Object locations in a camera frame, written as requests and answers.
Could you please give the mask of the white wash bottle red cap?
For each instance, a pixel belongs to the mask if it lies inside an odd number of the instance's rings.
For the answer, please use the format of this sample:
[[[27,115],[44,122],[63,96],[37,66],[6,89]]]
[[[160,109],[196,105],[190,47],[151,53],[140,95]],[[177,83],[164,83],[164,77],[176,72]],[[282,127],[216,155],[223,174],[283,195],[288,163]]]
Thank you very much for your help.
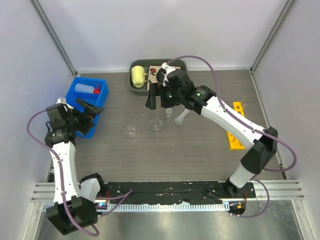
[[[82,83],[77,83],[75,85],[74,90],[76,92],[80,92],[80,93],[96,94],[96,95],[99,95],[101,92],[100,87],[98,85],[96,85],[96,87],[94,87],[92,85],[87,85],[87,84],[82,84]]]

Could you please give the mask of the small glass erlenmeyer flask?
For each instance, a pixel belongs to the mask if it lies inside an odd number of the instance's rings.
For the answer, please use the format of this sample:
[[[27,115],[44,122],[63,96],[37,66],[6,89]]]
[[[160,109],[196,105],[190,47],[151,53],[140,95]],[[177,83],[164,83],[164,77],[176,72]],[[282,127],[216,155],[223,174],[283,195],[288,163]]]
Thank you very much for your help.
[[[166,117],[166,120],[168,122],[170,122],[172,120],[172,115],[173,115],[173,108],[172,107],[169,107],[169,108],[165,108],[165,117]]]

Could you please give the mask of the tiny glass beaker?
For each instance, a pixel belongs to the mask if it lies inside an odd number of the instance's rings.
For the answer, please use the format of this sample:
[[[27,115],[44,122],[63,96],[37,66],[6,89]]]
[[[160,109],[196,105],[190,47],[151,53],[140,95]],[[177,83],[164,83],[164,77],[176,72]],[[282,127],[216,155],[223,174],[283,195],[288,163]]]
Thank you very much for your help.
[[[125,128],[124,128],[124,132],[126,135],[128,135],[130,138],[135,138],[136,137],[136,132],[137,132],[137,128],[134,125],[128,124]]]

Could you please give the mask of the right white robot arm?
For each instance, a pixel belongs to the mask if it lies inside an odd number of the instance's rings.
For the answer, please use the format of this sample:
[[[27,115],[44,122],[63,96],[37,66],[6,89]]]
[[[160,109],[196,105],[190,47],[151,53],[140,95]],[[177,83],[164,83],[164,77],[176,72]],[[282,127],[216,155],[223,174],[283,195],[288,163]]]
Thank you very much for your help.
[[[161,107],[168,109],[183,105],[187,110],[215,122],[231,133],[247,149],[240,164],[226,180],[226,193],[233,198],[244,191],[245,184],[274,157],[278,132],[273,127],[259,126],[218,99],[218,95],[205,85],[196,87],[182,69],[161,68],[156,81],[149,81],[149,93],[145,106],[156,109],[156,97]]]

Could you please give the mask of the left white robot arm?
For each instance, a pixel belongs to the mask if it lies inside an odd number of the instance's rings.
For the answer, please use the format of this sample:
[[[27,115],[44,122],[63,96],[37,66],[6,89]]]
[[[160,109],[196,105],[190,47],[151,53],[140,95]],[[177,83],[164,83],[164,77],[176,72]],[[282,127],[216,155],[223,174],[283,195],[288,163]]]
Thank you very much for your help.
[[[69,105],[63,97],[46,108],[50,129],[44,138],[54,168],[55,192],[53,206],[46,211],[47,219],[62,234],[84,230],[98,221],[95,200],[107,192],[98,173],[81,181],[76,173],[76,133],[87,134],[94,127],[94,118],[103,109],[82,102],[85,112]]]

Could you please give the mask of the blue divided plastic bin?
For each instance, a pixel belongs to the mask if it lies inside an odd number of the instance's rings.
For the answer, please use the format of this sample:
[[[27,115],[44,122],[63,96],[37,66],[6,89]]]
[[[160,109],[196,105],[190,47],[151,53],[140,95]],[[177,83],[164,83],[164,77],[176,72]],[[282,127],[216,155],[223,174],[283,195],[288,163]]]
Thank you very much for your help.
[[[100,113],[109,94],[107,82],[103,79],[75,77],[65,100],[68,125],[81,138],[91,139],[94,135]]]

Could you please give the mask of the bundle of plastic pipettes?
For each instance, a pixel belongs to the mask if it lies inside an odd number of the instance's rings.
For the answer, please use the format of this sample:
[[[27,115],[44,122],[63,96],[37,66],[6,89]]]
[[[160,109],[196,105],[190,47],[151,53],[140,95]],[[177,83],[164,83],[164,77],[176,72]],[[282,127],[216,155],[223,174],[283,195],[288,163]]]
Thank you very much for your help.
[[[184,109],[184,111],[179,115],[177,116],[175,119],[174,119],[174,122],[178,125],[178,126],[182,126],[183,123],[184,123],[184,120],[185,120],[185,117],[190,113],[191,111],[187,108]]]

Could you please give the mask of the yellow test tube rack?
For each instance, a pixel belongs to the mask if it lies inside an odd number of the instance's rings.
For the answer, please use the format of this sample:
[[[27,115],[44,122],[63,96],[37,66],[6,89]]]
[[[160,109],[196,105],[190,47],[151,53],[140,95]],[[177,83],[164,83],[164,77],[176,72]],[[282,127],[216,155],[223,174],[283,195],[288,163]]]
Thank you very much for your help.
[[[245,116],[244,113],[244,107],[242,105],[242,103],[240,101],[234,101],[233,102],[233,109],[240,114],[241,116]],[[227,136],[227,140],[228,140],[228,144],[229,144],[229,149],[231,151],[234,150],[245,150],[246,148],[242,145],[242,143],[236,138],[234,137],[230,132],[226,132],[226,136]]]

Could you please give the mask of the small glass beaker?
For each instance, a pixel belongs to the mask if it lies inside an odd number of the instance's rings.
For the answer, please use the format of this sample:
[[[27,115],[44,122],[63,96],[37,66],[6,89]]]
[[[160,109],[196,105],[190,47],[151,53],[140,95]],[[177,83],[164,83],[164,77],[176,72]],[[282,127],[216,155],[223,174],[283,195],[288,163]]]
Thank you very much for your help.
[[[149,129],[154,132],[159,132],[163,129],[163,121],[158,118],[153,118],[149,121]]]

